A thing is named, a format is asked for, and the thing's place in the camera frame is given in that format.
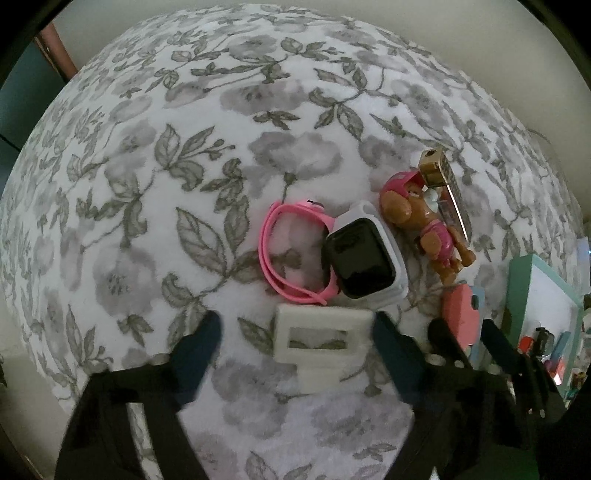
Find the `gold lighter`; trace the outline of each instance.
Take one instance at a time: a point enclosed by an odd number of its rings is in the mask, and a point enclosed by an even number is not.
[[[425,185],[439,192],[439,213],[443,221],[454,226],[466,244],[472,241],[472,224],[457,186],[456,177],[441,147],[425,150],[418,162]]]

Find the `pink toy outfit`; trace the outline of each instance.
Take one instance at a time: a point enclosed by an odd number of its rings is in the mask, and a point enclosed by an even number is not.
[[[441,250],[437,256],[437,260],[441,261],[446,267],[449,266],[449,259],[453,255],[453,238],[447,230],[447,226],[441,220],[433,220],[423,230],[421,230],[421,237],[429,232],[434,232],[439,237],[441,242]]]

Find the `smartwatch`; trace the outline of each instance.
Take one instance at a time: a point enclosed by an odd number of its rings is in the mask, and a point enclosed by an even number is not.
[[[320,303],[321,305],[326,305],[332,297],[339,293],[336,275],[332,268],[330,268],[327,275],[328,282],[326,287],[319,292],[313,292],[288,282],[273,268],[269,253],[269,240],[273,226],[282,213],[295,213],[296,215],[304,216],[312,222],[321,223],[329,232],[334,227],[335,219],[326,215],[324,213],[324,207],[312,200],[305,200],[298,203],[275,202],[271,205],[269,213],[267,213],[267,217],[263,221],[258,244],[259,262],[262,273],[279,295],[295,303]]]
[[[322,259],[325,287],[313,292],[290,283],[273,268],[269,240],[273,226],[283,213],[295,213],[321,223],[328,231]],[[375,207],[365,201],[355,203],[336,219],[312,200],[294,204],[275,202],[263,222],[258,255],[263,275],[271,287],[295,303],[326,305],[340,290],[350,299],[367,302],[372,308],[395,303],[408,293],[408,277],[400,249],[392,232],[381,221]]]
[[[335,219],[324,240],[323,256],[350,299],[363,299],[377,309],[408,294],[408,276],[398,244],[367,201],[355,203]]]

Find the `red object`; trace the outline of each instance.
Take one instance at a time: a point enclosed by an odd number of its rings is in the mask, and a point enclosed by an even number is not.
[[[464,351],[478,340],[480,314],[473,307],[472,296],[472,289],[465,283],[443,294],[443,319]]]
[[[517,348],[523,353],[527,353],[530,351],[532,343],[534,343],[534,339],[532,337],[525,336],[519,341]]]
[[[566,364],[564,363],[564,360],[561,358],[560,361],[558,362],[558,368],[556,369],[556,375],[558,375],[561,382],[564,379],[564,371],[565,370],[566,370]]]

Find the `pink helmet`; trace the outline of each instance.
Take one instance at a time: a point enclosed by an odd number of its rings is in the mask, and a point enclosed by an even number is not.
[[[425,181],[418,170],[399,171],[388,179],[379,195],[381,197],[385,192],[392,190],[402,197],[408,198],[408,190],[404,186],[409,182],[415,183],[421,188],[425,186]]]

